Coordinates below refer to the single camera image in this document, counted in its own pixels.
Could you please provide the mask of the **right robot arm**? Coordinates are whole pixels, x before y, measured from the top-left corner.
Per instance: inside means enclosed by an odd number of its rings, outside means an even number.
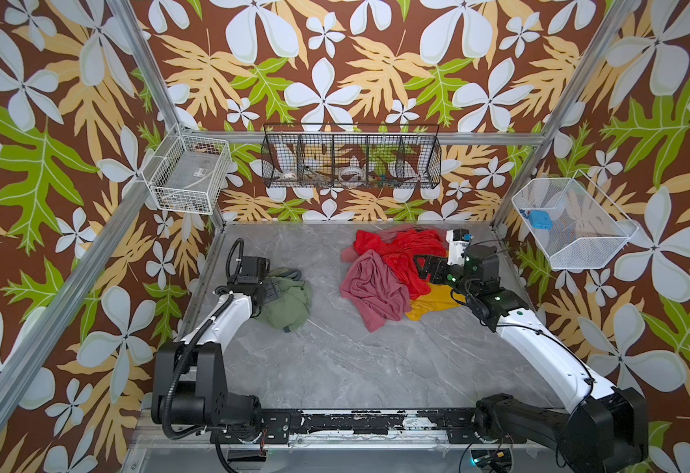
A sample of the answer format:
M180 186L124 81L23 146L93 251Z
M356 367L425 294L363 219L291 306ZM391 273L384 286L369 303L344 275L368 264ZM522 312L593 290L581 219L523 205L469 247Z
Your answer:
M487 396L474 408L477 438L533 441L551 449L573 472L619 472L648 458L644 397L597 374L541 323L524 299L502 287L492 248L452 242L447 257L417 255L414 261L420 279L449 287L451 297L482 327L528 360L563 405L544 408L510 394Z

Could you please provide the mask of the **olive green cloth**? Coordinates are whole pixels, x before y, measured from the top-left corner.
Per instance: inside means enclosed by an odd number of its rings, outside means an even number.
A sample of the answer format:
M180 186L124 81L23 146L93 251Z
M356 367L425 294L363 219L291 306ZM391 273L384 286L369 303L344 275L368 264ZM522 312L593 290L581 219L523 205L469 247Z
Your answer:
M264 280L265 300L257 320L291 333L301 328L311 316L311 288L299 269L276 268Z

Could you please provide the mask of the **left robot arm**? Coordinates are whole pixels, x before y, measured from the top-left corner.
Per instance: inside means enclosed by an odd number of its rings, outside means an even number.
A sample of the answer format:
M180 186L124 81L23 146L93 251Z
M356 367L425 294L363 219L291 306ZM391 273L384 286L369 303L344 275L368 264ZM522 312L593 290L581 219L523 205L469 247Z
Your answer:
M228 428L243 441L262 431L258 397L230 391L224 352L238 329L258 317L266 299L270 260L244 253L244 239L232 244L218 287L219 301L193 331L163 345L156 355L152 421L172 441L213 428Z

